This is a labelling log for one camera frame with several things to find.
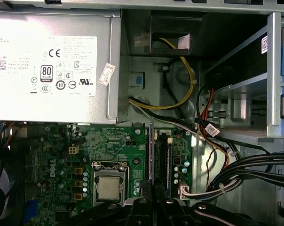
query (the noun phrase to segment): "motherboard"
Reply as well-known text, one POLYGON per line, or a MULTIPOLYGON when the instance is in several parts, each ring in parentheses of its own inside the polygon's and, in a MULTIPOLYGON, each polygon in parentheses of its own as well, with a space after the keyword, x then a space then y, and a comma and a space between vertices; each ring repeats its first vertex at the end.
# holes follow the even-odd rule
POLYGON ((52 226, 102 202, 139 196, 145 130, 53 125, 39 127, 39 137, 26 159, 26 186, 35 187, 26 199, 39 204, 30 225, 52 226))
POLYGON ((154 159, 146 128, 53 124, 37 131, 26 157, 26 200, 38 203, 29 226, 53 226, 105 201, 139 197, 150 162, 167 196, 180 198, 179 184, 191 185, 191 135, 181 129, 155 129, 154 159))

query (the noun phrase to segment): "white connector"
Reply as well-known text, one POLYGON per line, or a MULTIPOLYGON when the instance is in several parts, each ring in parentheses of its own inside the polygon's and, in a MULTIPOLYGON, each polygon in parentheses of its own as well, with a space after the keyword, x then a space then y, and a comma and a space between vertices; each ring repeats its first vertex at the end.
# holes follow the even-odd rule
POLYGON ((79 152, 79 146, 69 147, 69 154, 77 154, 79 152))
POLYGON ((183 190, 189 192, 189 186, 184 180, 180 181, 179 183, 178 195, 180 196, 181 200, 188 200, 188 198, 186 198, 186 196, 183 195, 183 190))

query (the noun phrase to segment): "red wire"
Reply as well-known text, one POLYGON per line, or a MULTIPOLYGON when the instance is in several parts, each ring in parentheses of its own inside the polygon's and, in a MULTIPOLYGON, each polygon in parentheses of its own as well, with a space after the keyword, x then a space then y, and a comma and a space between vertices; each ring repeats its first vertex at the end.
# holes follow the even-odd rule
MULTIPOLYGON (((209 97, 208 103, 207 103, 207 105, 206 105, 206 107, 203 110, 202 115, 201 115, 203 120, 207 120, 207 118, 208 118, 208 110, 209 110, 210 104, 211 104, 212 99, 213 99, 214 90, 210 89, 209 93, 210 93, 210 97, 209 97)), ((200 129, 203 131, 204 137, 206 138, 207 136, 206 136, 205 128, 201 125, 200 129)))

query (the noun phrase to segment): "yellow wire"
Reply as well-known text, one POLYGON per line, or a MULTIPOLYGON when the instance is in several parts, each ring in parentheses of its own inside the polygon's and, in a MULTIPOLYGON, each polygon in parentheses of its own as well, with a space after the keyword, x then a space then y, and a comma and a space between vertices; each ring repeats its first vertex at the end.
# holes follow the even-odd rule
POLYGON ((211 142, 208 138, 205 138, 201 133, 200 133, 200 136, 201 136, 202 138, 204 138, 204 139, 206 140, 206 142, 208 142, 208 143, 211 144, 213 147, 215 147, 216 149, 222 151, 222 152, 225 154, 225 156, 226 156, 226 158, 227 158, 227 164, 226 164, 226 166, 228 166, 229 163, 230 163, 230 157, 229 157, 228 153, 225 152, 224 150, 222 150, 220 147, 218 147, 218 146, 217 146, 216 144, 214 144, 213 142, 211 142))
MULTIPOLYGON (((168 41, 167 39, 164 39, 164 38, 159 38, 161 39, 162 41, 164 41, 167 45, 169 45, 170 47, 172 47, 173 49, 177 49, 170 41, 168 41)), ((180 57, 181 61, 184 63, 187 71, 188 71, 188 74, 189 74, 189 78, 190 78, 190 87, 189 87, 189 90, 186 94, 186 96, 181 100, 179 101, 178 103, 174 104, 174 105, 171 105, 171 106, 149 106, 149 105, 145 105, 145 104, 141 104, 139 102, 136 102, 132 99, 130 99, 130 101, 132 101, 135 105, 139 106, 139 107, 142 107, 142 108, 146 108, 146 109, 150 109, 150 110, 166 110, 166 109, 170 109, 170 108, 174 108, 174 107, 177 107, 177 106, 180 106, 182 105, 183 103, 185 103, 191 96, 192 92, 193 92, 193 88, 194 88, 194 78, 195 78, 195 74, 194 72, 191 70, 186 58, 184 58, 183 56, 180 57)))

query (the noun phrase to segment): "dell logo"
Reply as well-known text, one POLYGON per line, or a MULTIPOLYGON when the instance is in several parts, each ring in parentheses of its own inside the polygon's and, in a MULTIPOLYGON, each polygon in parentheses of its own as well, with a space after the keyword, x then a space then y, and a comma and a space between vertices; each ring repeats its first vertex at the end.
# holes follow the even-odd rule
POLYGON ((56 165, 56 160, 50 160, 50 177, 55 178, 55 165, 56 165))

